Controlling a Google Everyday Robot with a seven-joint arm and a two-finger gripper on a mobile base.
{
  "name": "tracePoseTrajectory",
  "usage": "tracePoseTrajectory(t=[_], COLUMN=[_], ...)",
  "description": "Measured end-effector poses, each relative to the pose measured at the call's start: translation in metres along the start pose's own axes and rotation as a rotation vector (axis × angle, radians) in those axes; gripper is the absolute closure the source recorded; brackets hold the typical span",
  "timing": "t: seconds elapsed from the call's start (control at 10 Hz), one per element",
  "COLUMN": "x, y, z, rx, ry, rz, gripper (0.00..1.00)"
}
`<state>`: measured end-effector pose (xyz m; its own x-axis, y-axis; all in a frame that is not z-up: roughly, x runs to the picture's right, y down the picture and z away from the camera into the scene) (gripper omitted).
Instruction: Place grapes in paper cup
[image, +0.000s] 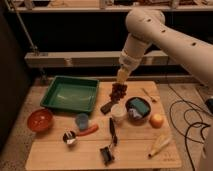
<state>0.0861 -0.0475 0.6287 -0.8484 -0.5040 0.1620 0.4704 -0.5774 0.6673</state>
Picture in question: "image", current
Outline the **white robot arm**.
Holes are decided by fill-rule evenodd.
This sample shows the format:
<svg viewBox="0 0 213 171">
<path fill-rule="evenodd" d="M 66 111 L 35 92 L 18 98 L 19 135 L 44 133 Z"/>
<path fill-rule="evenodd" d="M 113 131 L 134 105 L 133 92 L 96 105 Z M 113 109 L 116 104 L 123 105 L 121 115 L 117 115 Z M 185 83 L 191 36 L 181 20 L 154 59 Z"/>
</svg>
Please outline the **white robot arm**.
<svg viewBox="0 0 213 171">
<path fill-rule="evenodd" d="M 133 8 L 125 22 L 129 34 L 119 58 L 119 83 L 128 79 L 140 65 L 145 51 L 154 44 L 213 89 L 213 45 L 167 27 L 163 13 L 158 10 Z"/>
</svg>

